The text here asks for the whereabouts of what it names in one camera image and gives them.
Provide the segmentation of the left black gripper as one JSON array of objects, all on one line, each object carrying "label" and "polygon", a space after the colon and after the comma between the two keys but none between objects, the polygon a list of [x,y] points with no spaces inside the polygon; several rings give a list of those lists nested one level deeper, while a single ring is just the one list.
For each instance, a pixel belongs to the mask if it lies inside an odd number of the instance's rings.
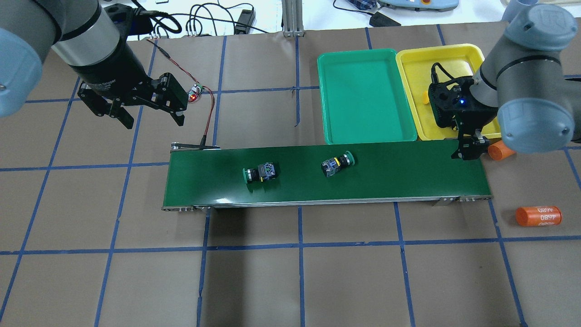
[{"label": "left black gripper", "polygon": [[117,46],[98,63],[79,66],[77,73],[88,87],[79,89],[78,96],[95,116],[108,116],[132,129],[131,114],[120,104],[107,100],[120,99],[127,105],[135,105],[133,97],[142,97],[147,106],[168,113],[178,126],[185,122],[183,112],[187,109],[188,97],[185,89],[172,73],[163,73],[157,79],[147,76],[128,45]]}]

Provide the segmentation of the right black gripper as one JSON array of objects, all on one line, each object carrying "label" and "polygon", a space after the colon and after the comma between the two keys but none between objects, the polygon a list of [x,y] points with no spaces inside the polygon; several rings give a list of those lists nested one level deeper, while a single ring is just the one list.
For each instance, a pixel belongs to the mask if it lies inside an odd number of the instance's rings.
[{"label": "right black gripper", "polygon": [[472,95],[472,76],[453,77],[441,64],[433,64],[430,78],[428,93],[436,124],[458,130],[458,145],[451,158],[479,159],[490,145],[482,129],[494,120],[497,108],[482,104]]}]

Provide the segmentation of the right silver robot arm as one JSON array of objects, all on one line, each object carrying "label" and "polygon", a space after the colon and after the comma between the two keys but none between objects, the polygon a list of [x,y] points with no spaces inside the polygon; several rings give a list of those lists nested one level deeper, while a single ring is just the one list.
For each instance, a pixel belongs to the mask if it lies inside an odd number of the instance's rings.
[{"label": "right silver robot arm", "polygon": [[438,79],[430,68],[427,95],[440,128],[456,128],[453,159],[478,159],[490,146],[482,134],[497,119],[501,138],[520,153],[546,153],[580,142],[580,79],[564,77],[560,53],[578,32],[570,12],[533,4],[520,10],[473,76]]}]

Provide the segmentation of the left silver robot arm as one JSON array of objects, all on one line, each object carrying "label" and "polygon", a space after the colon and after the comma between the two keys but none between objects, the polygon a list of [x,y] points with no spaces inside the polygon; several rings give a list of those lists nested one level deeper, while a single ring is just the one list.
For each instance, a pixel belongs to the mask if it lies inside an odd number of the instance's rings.
[{"label": "left silver robot arm", "polygon": [[97,0],[3,0],[0,28],[2,117],[16,113],[41,80],[53,50],[79,75],[77,95],[98,116],[133,128],[126,106],[148,106],[184,123],[188,94],[171,73],[148,76],[127,44],[130,35],[153,31],[165,12]]}]

